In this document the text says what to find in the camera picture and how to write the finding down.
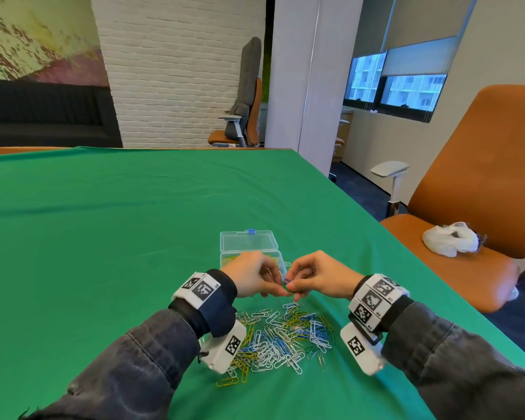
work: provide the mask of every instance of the box lid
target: box lid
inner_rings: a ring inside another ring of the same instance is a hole
[[[278,243],[270,230],[222,231],[220,252],[277,250]]]

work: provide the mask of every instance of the roller shade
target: roller shade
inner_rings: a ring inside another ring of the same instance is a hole
[[[396,0],[384,49],[458,35],[471,2],[472,0]]]
[[[352,57],[380,53],[394,0],[364,0]]]
[[[459,37],[423,42],[387,52],[382,75],[447,74],[457,48]]]

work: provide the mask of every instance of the wall mural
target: wall mural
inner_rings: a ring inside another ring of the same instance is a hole
[[[90,0],[0,0],[0,79],[109,86]]]

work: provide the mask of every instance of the white brick wall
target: white brick wall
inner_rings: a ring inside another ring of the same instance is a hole
[[[207,147],[266,0],[92,0],[124,147]]]

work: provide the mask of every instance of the white plastic bag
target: white plastic bag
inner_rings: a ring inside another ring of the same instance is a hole
[[[476,252],[478,236],[465,222],[435,226],[422,235],[424,244],[432,252],[454,258],[457,252]]]

